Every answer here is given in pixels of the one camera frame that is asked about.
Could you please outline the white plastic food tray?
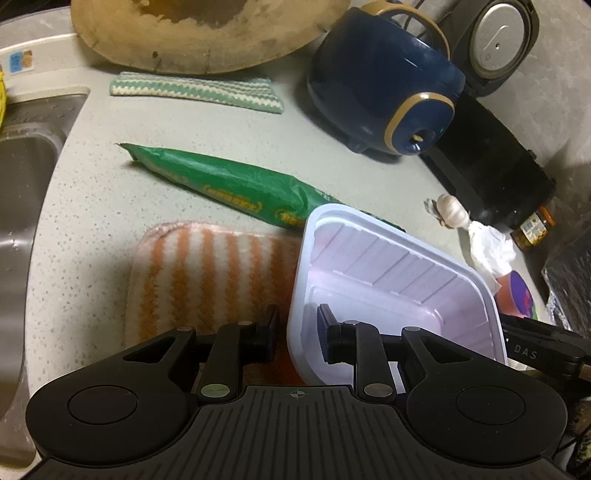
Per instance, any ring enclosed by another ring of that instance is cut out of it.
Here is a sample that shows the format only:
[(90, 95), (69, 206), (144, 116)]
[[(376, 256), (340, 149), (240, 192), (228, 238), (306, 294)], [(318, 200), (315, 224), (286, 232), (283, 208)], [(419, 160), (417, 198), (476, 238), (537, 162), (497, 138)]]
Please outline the white plastic food tray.
[(326, 204), (304, 226), (287, 346), (308, 385), (349, 385), (353, 368), (329, 365), (318, 340), (318, 306), (339, 322), (399, 335), (417, 326), (502, 364), (505, 340), (492, 292), (469, 266), (352, 207)]

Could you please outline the orange purple plastic cup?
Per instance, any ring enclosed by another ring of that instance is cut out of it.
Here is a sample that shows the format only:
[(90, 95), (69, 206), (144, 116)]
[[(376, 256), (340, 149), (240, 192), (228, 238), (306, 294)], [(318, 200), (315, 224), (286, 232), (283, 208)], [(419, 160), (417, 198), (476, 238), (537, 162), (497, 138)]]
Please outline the orange purple plastic cup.
[(499, 285), (495, 301), (499, 314), (537, 320), (533, 296), (517, 271), (496, 279)]

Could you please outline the orange white striped cloth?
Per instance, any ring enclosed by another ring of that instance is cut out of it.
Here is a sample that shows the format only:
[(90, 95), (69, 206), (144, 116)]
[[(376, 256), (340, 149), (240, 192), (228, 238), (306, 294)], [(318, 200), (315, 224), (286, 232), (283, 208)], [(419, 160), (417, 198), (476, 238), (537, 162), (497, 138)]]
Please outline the orange white striped cloth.
[(301, 236), (249, 233), (198, 222), (160, 224), (136, 249), (125, 313), (125, 344), (172, 328), (212, 334), (256, 322), (276, 305), (287, 319)]

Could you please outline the white crumpled plastic bag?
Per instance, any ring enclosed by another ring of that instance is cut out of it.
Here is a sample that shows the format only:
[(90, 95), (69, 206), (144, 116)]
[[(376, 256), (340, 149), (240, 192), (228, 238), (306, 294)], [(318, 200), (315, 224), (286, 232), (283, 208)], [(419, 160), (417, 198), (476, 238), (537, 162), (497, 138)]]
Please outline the white crumpled plastic bag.
[(477, 272), (489, 283), (512, 271), (513, 241), (496, 228), (472, 221), (468, 227), (470, 255)]

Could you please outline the glass jar orange lid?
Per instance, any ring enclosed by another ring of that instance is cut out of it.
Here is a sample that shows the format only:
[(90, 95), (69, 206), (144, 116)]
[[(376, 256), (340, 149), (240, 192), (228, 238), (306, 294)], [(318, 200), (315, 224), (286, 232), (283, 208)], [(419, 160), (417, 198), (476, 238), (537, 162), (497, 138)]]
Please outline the glass jar orange lid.
[(516, 246), (525, 252), (539, 245), (556, 226), (556, 220), (548, 206), (540, 206), (519, 227), (511, 232)]

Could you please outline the green snack bag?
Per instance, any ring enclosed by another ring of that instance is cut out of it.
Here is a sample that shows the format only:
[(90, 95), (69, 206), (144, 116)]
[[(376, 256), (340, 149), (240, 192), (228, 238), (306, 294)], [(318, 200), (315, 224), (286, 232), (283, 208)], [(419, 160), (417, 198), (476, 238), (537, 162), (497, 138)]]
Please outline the green snack bag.
[(277, 227), (300, 229), (315, 208), (339, 203), (293, 175), (256, 165), (160, 147), (119, 146), (164, 179)]

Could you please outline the garlic bulb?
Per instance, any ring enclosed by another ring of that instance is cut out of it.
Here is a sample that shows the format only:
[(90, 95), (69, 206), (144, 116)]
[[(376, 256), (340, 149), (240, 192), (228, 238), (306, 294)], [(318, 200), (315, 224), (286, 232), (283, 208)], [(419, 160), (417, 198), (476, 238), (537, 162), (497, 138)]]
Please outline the garlic bulb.
[(461, 202), (453, 195), (442, 194), (437, 199), (424, 201), (426, 211), (442, 226), (450, 229), (468, 229), (470, 215)]

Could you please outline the green white striped cloth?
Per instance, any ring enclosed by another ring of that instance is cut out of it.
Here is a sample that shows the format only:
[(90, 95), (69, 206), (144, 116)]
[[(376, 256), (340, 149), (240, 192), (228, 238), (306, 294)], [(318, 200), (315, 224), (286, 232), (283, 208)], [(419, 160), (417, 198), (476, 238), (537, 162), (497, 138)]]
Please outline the green white striped cloth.
[(193, 100), (270, 114), (284, 111), (283, 100), (266, 77), (204, 79), (122, 72), (110, 82), (109, 94)]

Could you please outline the navy blue rice cooker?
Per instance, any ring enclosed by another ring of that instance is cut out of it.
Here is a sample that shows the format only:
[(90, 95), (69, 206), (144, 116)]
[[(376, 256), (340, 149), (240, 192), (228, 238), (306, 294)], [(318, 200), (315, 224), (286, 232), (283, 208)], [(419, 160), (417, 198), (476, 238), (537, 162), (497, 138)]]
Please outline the navy blue rice cooker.
[(315, 51), (308, 92), (350, 150), (419, 155), (455, 116), (465, 74), (443, 30), (400, 2), (352, 7)]

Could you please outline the stainless steel sink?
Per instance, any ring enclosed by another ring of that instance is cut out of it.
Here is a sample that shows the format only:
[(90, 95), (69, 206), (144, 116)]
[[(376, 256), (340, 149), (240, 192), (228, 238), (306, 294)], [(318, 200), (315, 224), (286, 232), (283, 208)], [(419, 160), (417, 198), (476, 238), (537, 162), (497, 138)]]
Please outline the stainless steel sink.
[(25, 361), (27, 282), (44, 198), (68, 134), (87, 95), (15, 103), (1, 127), (1, 466), (35, 458), (25, 425), (29, 399)]

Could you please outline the round wooden chopping board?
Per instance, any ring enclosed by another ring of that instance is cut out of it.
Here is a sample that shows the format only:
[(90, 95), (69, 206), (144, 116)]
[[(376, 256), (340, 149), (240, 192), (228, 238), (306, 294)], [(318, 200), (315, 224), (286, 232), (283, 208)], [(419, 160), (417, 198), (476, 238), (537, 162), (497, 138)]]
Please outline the round wooden chopping board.
[(74, 1), (72, 24), (106, 60), (164, 74), (235, 72), (327, 33), (347, 1)]

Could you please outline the yellow object at sink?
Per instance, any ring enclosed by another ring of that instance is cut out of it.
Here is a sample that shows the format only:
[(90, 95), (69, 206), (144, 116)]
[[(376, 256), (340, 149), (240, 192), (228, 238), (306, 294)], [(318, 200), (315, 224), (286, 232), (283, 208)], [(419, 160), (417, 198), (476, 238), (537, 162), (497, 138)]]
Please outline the yellow object at sink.
[(7, 88), (4, 80), (4, 72), (0, 71), (0, 128), (4, 123), (7, 109)]

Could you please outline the blue sticker label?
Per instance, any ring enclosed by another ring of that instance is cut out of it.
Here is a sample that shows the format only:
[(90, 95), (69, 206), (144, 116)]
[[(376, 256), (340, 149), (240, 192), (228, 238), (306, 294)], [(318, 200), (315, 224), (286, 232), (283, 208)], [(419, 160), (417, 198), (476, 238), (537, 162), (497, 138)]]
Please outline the blue sticker label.
[(13, 52), (9, 55), (8, 60), (11, 74), (24, 73), (34, 69), (34, 56), (30, 49)]

